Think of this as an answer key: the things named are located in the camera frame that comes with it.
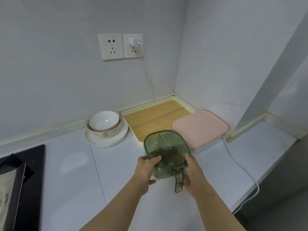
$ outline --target kitchen counter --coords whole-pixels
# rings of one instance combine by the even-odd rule
[[[77,231],[109,203],[131,178],[144,155],[133,135],[111,148],[90,147],[84,129],[10,153],[46,144],[41,229]],[[232,156],[261,182],[295,138],[261,122],[228,143]],[[204,174],[230,210],[255,188],[253,180],[229,156],[221,139],[195,151]],[[185,190],[174,192],[175,178],[157,180],[137,207],[130,230],[203,230],[196,203]]]

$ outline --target wall outlet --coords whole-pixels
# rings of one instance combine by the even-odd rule
[[[122,34],[98,34],[103,60],[124,58]]]
[[[140,37],[143,39],[143,34],[123,34],[123,48],[125,58],[143,57],[141,47],[133,47],[129,44],[128,39],[131,36]]]

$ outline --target pink plastic container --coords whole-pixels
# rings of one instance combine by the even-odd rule
[[[180,133],[188,146],[200,148],[221,137],[229,126],[208,111],[198,111],[173,122],[172,128]]]

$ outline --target white plate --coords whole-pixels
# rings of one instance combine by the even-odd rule
[[[88,143],[92,144],[97,148],[105,148],[105,147],[113,147],[120,143],[127,133],[128,124],[127,121],[122,118],[121,123],[119,124],[120,129],[118,133],[108,139],[101,139],[97,137],[92,131],[90,131],[87,127],[84,129],[84,137],[88,141]]]

